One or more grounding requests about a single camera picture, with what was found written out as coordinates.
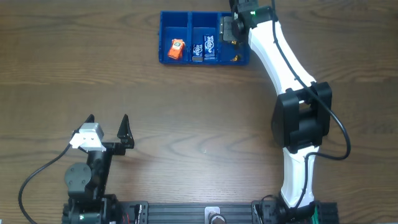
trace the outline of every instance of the white arm segment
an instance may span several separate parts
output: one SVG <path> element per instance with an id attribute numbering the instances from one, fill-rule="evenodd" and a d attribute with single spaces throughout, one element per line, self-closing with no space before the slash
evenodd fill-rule
<path id="1" fill-rule="evenodd" d="M 304 157 L 310 152 L 318 152 L 319 146 L 306 147 L 298 150 L 296 154 L 292 154 L 284 148 L 284 184 L 282 186 L 281 195 L 286 205 L 289 208 L 296 206 L 304 188 L 305 178 L 305 162 Z M 301 201 L 299 208 L 308 205 L 313 202 L 312 193 L 312 174 L 313 174 L 313 162 L 315 156 L 308 158 L 308 182 L 307 189 L 303 200 Z"/>
<path id="2" fill-rule="evenodd" d="M 275 22 L 275 32 L 279 45 L 294 71 L 307 86 L 311 86 L 311 82 L 315 82 L 315 79 L 305 71 L 293 54 L 285 40 L 279 22 Z M 285 60 L 282 58 L 274 43 L 272 21 L 262 22 L 257 24 L 256 28 L 250 29 L 249 45 L 265 66 L 275 86 L 277 95 L 285 93 L 288 88 L 293 89 L 293 91 L 303 88 L 303 86 L 294 79 L 292 72 L 286 65 Z"/>
<path id="3" fill-rule="evenodd" d="M 293 67 L 293 70 L 307 85 L 311 86 L 311 82 L 315 79 L 309 75 L 297 60 L 280 28 L 280 23 L 275 23 L 275 32 L 279 45 L 285 54 L 287 60 Z M 249 32 L 250 48 L 257 54 L 264 64 L 272 83 L 275 86 L 277 95 L 286 92 L 291 88 L 293 91 L 300 90 L 303 86 L 295 80 L 292 72 L 288 68 L 285 60 L 282 58 L 276 44 L 272 32 L 272 21 L 262 22 L 256 28 Z M 284 184 L 282 186 L 281 195 L 289 208 L 295 207 L 304 187 L 305 163 L 304 157 L 310 152 L 318 152 L 319 147 L 306 147 L 298 150 L 298 153 L 291 154 L 287 148 L 284 148 Z M 299 205 L 303 207 L 314 200 L 312 194 L 312 174 L 315 156 L 308 159 L 308 183 L 305 195 Z"/>

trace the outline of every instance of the blue tray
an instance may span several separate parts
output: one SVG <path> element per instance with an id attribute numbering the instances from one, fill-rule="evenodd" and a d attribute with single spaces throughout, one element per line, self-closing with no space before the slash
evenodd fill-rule
<path id="1" fill-rule="evenodd" d="M 250 47 L 240 45 L 235 50 L 234 45 L 220 42 L 220 20 L 223 16 L 230 16 L 230 12 L 186 12 L 162 11 L 159 26 L 159 61 L 167 64 L 195 64 L 195 65 L 246 65 L 249 62 Z M 192 61 L 192 45 L 203 43 L 203 35 L 214 35 L 216 58 L 203 62 Z M 185 42 L 183 56 L 174 60 L 167 56 L 173 39 Z M 235 55 L 242 55 L 241 60 L 232 62 Z"/>

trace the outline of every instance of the wire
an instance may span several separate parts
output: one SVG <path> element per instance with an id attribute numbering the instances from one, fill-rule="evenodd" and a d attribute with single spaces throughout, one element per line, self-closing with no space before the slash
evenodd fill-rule
<path id="1" fill-rule="evenodd" d="M 50 162 L 46 163 L 46 165 L 38 168 L 35 172 L 33 172 L 33 174 L 31 174 L 30 176 L 28 176 L 28 178 L 26 178 L 25 182 L 22 184 L 21 189 L 19 189 L 19 193 L 18 193 L 18 203 L 19 203 L 19 208 L 21 209 L 22 213 L 25 215 L 26 219 L 31 223 L 31 224 L 37 224 L 35 221 L 33 221 L 33 219 L 28 215 L 28 213 L 26 212 L 24 205 L 22 204 L 22 193 L 24 191 L 25 186 L 27 185 L 27 183 L 39 172 L 43 171 L 45 168 L 47 168 L 48 166 L 50 166 L 51 164 L 53 164 L 55 161 L 59 160 L 63 155 L 65 155 L 65 153 L 67 153 L 68 149 L 70 148 L 70 144 L 68 144 L 68 146 L 61 152 L 61 154 L 59 154 L 59 156 L 57 156 L 55 159 L 51 160 Z"/>
<path id="2" fill-rule="evenodd" d="M 304 87 L 304 89 L 308 92 L 308 94 L 319 104 L 321 105 L 329 114 L 330 116 L 336 121 L 337 125 L 339 126 L 339 128 L 341 129 L 341 132 L 343 133 L 343 136 L 345 138 L 346 141 L 346 154 L 343 156 L 331 156 L 328 154 L 324 154 L 324 153 L 320 153 L 320 152 L 310 152 L 308 153 L 305 158 L 305 179 L 304 179 L 304 188 L 302 191 L 302 194 L 296 204 L 296 206 L 291 210 L 291 214 L 294 215 L 295 212 L 297 211 L 297 209 L 300 206 L 301 201 L 304 198 L 305 195 L 305 190 L 307 189 L 307 184 L 308 184 L 308 158 L 310 156 L 320 156 L 320 157 L 324 157 L 327 159 L 331 159 L 331 160 L 336 160 L 336 161 L 340 161 L 343 159 L 346 159 L 349 154 L 351 153 L 351 141 L 349 140 L 349 136 L 347 133 L 346 128 L 344 127 L 343 123 L 337 118 L 336 114 L 329 109 L 329 107 L 311 90 L 309 89 L 308 86 L 306 86 L 306 84 L 300 79 L 300 77 L 296 74 L 296 72 L 294 71 L 294 69 L 292 68 L 291 64 L 289 63 L 289 61 L 287 60 L 285 54 L 283 53 L 283 50 L 281 49 L 279 43 L 278 43 L 278 39 L 276 37 L 276 32 L 275 32 L 275 22 L 277 21 L 277 16 L 276 16 L 276 12 L 275 12 L 275 0 L 271 0 L 272 1 L 272 34 L 274 36 L 274 42 L 282 56 L 282 58 L 285 60 L 286 65 L 288 66 L 288 68 L 290 69 L 290 71 L 292 72 L 293 76 L 296 78 L 296 80 Z"/>

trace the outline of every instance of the wooden tabletop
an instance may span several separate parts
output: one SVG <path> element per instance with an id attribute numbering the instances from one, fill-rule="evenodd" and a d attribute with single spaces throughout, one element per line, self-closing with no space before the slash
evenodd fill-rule
<path id="1" fill-rule="evenodd" d="M 106 140 L 130 117 L 136 148 L 114 157 L 107 193 L 149 202 L 251 202 L 277 194 L 282 149 L 271 133 L 276 94 L 255 54 L 245 67 L 165 66 L 159 13 L 228 11 L 227 0 L 0 2 L 0 219 L 27 223 L 17 193 L 93 113 Z M 345 161 L 316 158 L 317 200 L 341 223 L 398 221 L 398 4 L 277 1 L 287 42 L 319 82 L 352 140 Z M 322 152 L 343 154 L 331 122 Z M 23 201 L 60 223 L 69 150 L 31 180 Z"/>

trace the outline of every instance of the wood grain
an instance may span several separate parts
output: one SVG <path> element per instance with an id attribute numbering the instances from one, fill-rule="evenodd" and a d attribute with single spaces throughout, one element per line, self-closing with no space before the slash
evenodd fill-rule
<path id="1" fill-rule="evenodd" d="M 282 151 L 272 139 L 275 91 L 253 54 L 246 67 L 158 62 L 161 10 L 228 11 L 225 0 L 1 1 L 0 219 L 27 223 L 21 183 L 96 115 L 115 140 L 124 113 L 136 148 L 115 157 L 107 192 L 120 200 L 250 202 L 276 194 Z M 307 71 L 333 89 L 353 143 L 342 162 L 316 159 L 317 199 L 341 223 L 398 222 L 398 5 L 394 0 L 277 1 L 285 38 Z M 323 152 L 342 154 L 332 123 Z M 60 223 L 63 175 L 80 151 L 35 177 L 24 205 Z"/>

